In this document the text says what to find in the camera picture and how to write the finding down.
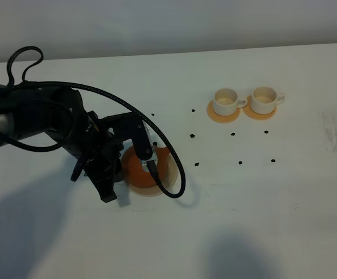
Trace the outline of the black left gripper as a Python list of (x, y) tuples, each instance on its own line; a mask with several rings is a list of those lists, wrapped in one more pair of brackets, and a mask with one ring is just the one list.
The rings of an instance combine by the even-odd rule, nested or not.
[(66, 142), (66, 150), (77, 163), (73, 169), (71, 180), (77, 181), (84, 172), (96, 188), (103, 202), (117, 199), (114, 183), (123, 181), (123, 170), (120, 162), (120, 151), (117, 156), (105, 155), (106, 132), (99, 124), (100, 118), (90, 111), (77, 119), (79, 125)]

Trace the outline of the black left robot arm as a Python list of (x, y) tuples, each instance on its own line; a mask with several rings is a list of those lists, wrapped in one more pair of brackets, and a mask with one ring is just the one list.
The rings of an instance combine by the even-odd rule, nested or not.
[(85, 172), (105, 203), (117, 198), (121, 141), (114, 142), (108, 118), (84, 109), (81, 94), (68, 86), (26, 88), (0, 96), (0, 146), (32, 152), (64, 148), (76, 158), (71, 180)]

